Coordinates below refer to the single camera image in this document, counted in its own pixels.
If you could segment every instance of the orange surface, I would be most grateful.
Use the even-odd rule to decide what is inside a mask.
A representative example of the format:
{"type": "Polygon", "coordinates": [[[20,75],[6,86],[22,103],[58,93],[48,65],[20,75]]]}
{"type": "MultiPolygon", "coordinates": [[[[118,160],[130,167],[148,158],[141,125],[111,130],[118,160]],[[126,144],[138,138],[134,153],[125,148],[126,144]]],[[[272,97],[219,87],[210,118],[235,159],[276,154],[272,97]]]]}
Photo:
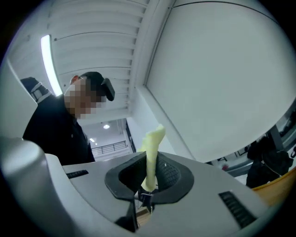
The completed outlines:
{"type": "Polygon", "coordinates": [[[296,179],[296,167],[278,179],[253,188],[268,205],[273,206],[286,199],[296,179]]]}

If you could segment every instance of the black cap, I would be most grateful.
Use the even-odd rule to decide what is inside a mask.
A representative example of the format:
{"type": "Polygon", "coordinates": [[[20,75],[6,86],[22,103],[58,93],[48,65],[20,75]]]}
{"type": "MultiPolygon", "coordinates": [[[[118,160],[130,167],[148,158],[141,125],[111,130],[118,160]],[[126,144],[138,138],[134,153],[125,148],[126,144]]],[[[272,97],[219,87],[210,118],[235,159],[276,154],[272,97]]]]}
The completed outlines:
{"type": "Polygon", "coordinates": [[[91,83],[91,89],[100,92],[102,96],[106,96],[109,101],[113,101],[115,97],[114,88],[108,78],[104,78],[98,72],[86,72],[81,75],[86,77],[91,83]]]}

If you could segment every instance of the gray machine housing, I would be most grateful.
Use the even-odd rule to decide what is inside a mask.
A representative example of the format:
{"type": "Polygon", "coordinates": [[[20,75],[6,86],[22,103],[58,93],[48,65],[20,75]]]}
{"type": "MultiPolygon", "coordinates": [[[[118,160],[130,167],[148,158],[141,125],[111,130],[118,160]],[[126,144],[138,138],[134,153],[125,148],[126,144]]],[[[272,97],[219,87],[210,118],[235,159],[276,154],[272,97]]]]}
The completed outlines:
{"type": "Polygon", "coordinates": [[[228,173],[162,153],[186,166],[194,184],[179,201],[156,205],[148,223],[133,233],[115,224],[127,214],[130,202],[112,194],[105,175],[141,153],[62,167],[56,156],[44,154],[32,142],[1,138],[0,144],[0,167],[12,194],[28,218],[50,236],[249,236],[271,216],[260,197],[228,173]],[[66,175],[79,170],[88,174],[71,179],[66,175]],[[228,191],[255,218],[243,229],[219,196],[228,191]]]}

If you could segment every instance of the railing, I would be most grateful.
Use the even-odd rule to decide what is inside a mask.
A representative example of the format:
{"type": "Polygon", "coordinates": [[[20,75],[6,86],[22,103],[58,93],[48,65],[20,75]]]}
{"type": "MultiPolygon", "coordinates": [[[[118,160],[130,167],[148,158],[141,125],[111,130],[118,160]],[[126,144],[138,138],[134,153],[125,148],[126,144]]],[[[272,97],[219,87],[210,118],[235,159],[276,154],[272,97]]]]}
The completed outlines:
{"type": "Polygon", "coordinates": [[[131,137],[131,133],[130,133],[130,128],[129,128],[128,122],[126,122],[125,125],[126,125],[126,133],[128,134],[128,137],[129,137],[129,142],[130,142],[130,145],[131,145],[131,149],[135,153],[136,152],[136,147],[135,147],[133,138],[131,137]]]}
{"type": "Polygon", "coordinates": [[[102,154],[107,154],[116,150],[122,150],[124,148],[126,148],[126,142],[122,141],[119,143],[114,143],[111,145],[107,145],[107,146],[100,146],[100,147],[96,147],[96,148],[92,148],[92,154],[94,157],[102,155],[102,154]]]}

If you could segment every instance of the black jacket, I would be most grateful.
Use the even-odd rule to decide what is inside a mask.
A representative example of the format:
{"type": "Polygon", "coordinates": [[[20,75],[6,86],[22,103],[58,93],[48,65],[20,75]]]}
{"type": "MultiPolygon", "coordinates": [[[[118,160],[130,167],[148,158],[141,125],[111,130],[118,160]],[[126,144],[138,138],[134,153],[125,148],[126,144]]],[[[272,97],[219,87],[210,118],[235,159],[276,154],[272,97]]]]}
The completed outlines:
{"type": "Polygon", "coordinates": [[[61,165],[95,161],[86,135],[65,108],[63,95],[49,95],[38,103],[23,139],[57,156],[61,165]]]}

